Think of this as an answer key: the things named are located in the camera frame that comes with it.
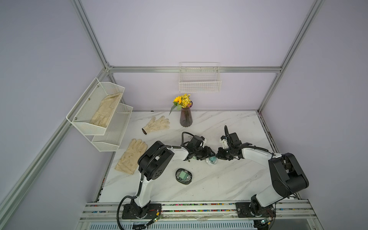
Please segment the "clear plastic pouch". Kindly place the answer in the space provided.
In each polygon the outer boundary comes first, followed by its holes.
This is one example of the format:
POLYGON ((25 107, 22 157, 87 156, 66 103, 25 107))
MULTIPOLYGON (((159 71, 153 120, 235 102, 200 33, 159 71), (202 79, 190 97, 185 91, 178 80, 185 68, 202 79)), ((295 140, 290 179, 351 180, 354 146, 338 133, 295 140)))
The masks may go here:
POLYGON ((208 165, 213 166, 217 164, 218 159, 215 156, 206 159, 208 165))

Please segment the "teal wall charger plug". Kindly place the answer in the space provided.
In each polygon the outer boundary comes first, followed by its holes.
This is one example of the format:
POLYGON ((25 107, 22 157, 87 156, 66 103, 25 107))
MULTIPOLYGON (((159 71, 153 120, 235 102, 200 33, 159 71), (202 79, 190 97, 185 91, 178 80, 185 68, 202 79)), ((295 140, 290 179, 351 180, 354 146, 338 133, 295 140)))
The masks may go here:
POLYGON ((208 160, 211 164, 216 164, 217 163, 217 158, 215 156, 208 158, 208 160))

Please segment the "light green usb charger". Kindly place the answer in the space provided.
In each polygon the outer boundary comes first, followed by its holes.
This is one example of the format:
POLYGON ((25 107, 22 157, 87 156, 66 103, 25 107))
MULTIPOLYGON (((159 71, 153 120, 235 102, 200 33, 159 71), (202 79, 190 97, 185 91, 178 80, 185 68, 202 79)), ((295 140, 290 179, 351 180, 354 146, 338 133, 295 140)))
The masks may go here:
POLYGON ((182 180, 182 181, 185 181, 185 180, 187 180, 188 179, 188 176, 189 176, 189 174, 188 173, 186 173, 186 172, 184 172, 184 171, 181 171, 180 173, 179 173, 179 179, 180 180, 182 180))

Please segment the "clear pouch with black zipper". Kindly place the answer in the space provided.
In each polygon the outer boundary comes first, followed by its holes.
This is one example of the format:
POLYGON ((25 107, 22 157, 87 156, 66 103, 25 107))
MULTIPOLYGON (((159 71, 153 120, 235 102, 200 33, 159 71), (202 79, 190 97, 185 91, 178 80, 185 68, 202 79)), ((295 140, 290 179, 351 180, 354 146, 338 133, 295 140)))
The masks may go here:
POLYGON ((183 185, 188 185, 192 182, 193 176, 192 173, 188 170, 179 168, 175 173, 175 178, 179 183, 183 185))

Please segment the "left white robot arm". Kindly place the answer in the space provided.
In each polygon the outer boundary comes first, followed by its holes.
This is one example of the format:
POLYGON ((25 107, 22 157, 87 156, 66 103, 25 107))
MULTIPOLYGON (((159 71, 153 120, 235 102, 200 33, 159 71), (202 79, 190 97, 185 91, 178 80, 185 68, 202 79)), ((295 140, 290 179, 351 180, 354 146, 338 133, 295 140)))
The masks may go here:
POLYGON ((156 141, 138 160, 140 183, 136 195, 123 197, 118 205, 116 213, 118 228, 122 230, 121 220, 129 217, 150 219, 149 222, 134 227, 134 230, 144 230, 158 221, 162 215, 162 204, 151 203, 151 191, 153 181, 163 174, 169 163, 176 160, 188 161, 192 158, 203 161, 214 156, 215 152, 206 146, 206 139, 203 136, 189 132, 182 132, 179 146, 165 145, 161 141, 156 141))

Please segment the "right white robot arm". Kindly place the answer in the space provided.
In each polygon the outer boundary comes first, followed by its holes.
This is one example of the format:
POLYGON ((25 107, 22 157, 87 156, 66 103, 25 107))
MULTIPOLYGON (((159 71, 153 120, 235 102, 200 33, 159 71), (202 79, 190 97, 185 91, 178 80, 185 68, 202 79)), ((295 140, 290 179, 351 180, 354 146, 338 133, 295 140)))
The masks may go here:
POLYGON ((309 181, 294 154, 272 153, 251 143, 242 143, 236 133, 226 133, 220 142, 222 147, 216 154, 218 159, 245 159, 269 169, 271 185, 251 198, 249 209, 253 215, 309 187, 309 181))

